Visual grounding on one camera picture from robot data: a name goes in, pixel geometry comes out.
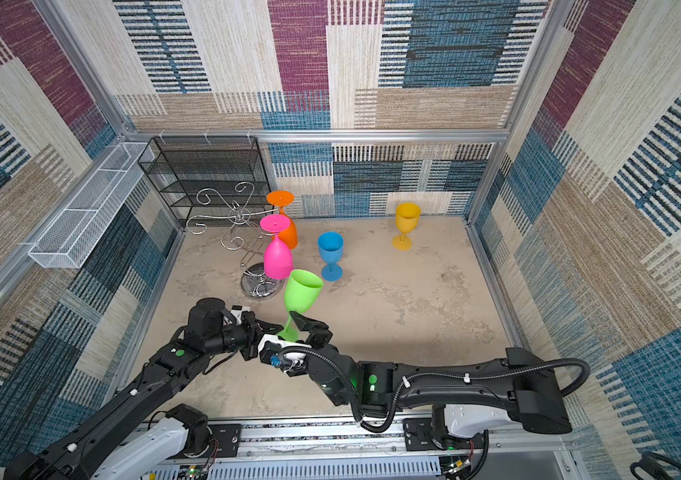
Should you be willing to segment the yellow plastic wine glass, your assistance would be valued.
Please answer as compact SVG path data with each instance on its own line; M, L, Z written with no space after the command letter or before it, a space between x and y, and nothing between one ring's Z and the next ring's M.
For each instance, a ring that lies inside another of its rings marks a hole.
M412 248L412 240L409 234L415 230L421 217L421 208L414 203L403 203L395 212L396 228L399 235L393 239L394 248L407 251Z

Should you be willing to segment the aluminium front rail frame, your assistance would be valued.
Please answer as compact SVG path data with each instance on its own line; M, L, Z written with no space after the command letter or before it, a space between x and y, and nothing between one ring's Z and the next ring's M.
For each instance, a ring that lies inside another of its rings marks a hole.
M182 451L190 434L176 420L140 428L92 479L586 479L580 452L564 437L534 438L499 427L477 451L406 450L396 418L383 434L351 418L260 419L242 424L235 458L194 458Z

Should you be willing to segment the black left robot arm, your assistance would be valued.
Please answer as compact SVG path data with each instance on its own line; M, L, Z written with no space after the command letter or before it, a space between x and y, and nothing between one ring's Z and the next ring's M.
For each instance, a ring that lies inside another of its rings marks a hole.
M214 356L240 352L249 360L264 334L282 331L282 325L262 321L252 311L242 314L240 324L224 324L233 317L218 298L196 302L188 324L176 330L122 392L42 454L18 454L6 466L4 478L91 478L146 416L206 371Z

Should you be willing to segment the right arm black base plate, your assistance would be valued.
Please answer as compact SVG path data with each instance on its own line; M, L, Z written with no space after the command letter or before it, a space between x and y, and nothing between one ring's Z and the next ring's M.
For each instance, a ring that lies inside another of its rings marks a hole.
M431 418L408 418L402 423L406 450L413 451L477 451L486 445L484 434L478 433L471 439L450 436L447 430L434 428Z

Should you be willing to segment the pink plastic wine glass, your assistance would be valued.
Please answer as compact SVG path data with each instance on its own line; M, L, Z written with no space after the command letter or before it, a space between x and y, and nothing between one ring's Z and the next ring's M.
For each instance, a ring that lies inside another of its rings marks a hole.
M290 219L282 214L272 214L260 220L260 228L272 233L272 242L264 252L264 273L270 278L284 280L294 269L292 250L280 239L280 234L290 228Z

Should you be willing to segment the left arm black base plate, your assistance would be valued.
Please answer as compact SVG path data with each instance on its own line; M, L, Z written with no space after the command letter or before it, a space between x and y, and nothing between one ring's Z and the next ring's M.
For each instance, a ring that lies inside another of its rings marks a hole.
M242 424L208 424L194 428L188 436L194 458L235 458L240 448Z

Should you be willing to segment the green plastic wine glass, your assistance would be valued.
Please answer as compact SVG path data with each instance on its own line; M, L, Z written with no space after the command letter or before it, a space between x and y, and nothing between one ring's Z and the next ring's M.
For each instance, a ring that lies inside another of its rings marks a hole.
M280 338L288 342L298 340L298 325L292 319L292 312L306 313L320 296L324 288L324 280L320 276L304 269L295 269L290 272L288 282L284 288L284 308L288 314L288 320L284 329L278 334Z

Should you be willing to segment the blue plastic wine glass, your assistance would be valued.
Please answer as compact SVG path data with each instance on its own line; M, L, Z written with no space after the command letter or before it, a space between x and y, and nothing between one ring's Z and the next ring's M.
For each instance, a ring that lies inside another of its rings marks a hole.
M322 268L322 278L326 281L336 282L343 277L343 268L338 265L344 255L344 238L336 232L323 233L318 238L318 251L320 258L326 263Z

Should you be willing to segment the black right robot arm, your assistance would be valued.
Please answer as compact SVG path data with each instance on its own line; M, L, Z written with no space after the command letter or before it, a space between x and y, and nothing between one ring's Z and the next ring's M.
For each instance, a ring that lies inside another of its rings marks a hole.
M328 325L298 312L290 317L308 332L310 351L286 354L286 373L310 376L332 404L351 406L371 433L388 430L400 411L431 406L440 448L507 423L536 434L570 433L564 399L591 373L583 360L545 361L518 347L507 348L503 358L463 366L356 361L330 344Z

